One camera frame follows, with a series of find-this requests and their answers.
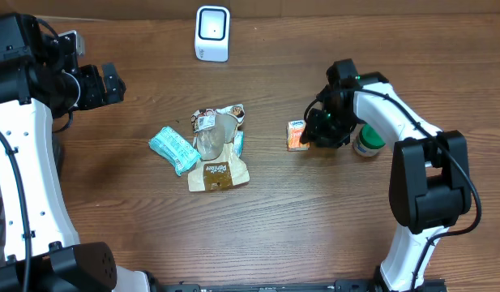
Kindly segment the teal tissue pack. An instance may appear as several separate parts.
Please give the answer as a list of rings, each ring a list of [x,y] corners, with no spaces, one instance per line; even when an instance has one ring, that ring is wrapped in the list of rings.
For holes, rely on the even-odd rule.
[[[163,127],[148,142],[149,148],[165,158],[181,176],[199,160],[199,152],[172,127]]]

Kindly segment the green lid jar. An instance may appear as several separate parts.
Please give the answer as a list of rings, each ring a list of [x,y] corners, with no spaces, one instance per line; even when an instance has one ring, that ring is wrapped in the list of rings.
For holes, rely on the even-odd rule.
[[[353,141],[354,151],[363,157],[373,157],[386,146],[380,135],[368,124],[365,124]]]

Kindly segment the brown beige snack pouch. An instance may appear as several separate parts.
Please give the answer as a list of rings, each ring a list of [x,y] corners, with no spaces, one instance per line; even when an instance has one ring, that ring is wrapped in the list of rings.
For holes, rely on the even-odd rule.
[[[189,191],[220,191],[250,181],[246,163],[241,159],[244,132],[240,127],[245,117],[242,104],[198,109],[192,114],[193,147],[199,159],[187,177]]]

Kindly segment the orange small carton box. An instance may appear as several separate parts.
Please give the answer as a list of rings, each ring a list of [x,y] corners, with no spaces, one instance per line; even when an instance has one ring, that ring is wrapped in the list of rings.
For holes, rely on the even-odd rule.
[[[288,122],[287,125],[287,149],[289,151],[305,151],[310,147],[309,143],[301,142],[301,135],[305,130],[306,122],[304,120],[295,120]]]

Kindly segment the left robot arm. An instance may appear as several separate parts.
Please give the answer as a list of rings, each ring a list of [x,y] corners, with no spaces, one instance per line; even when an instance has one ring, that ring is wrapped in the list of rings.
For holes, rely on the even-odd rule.
[[[53,121],[122,102],[115,66],[80,66],[76,31],[0,16],[0,192],[6,219],[0,291],[155,291],[147,272],[116,264],[106,243],[82,243],[58,177]]]

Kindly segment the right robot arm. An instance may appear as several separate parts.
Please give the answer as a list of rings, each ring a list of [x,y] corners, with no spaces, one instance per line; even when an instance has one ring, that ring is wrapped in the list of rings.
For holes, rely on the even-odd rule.
[[[386,259],[370,280],[338,280],[336,291],[444,291],[425,268],[438,242],[474,230],[481,215],[452,230],[471,207],[480,208],[469,177],[468,146],[459,131],[442,131],[418,116],[379,72],[359,74],[353,60],[327,69],[327,85],[308,105],[301,142],[322,148],[348,144],[357,125],[371,127],[392,151],[389,204],[397,221]]]

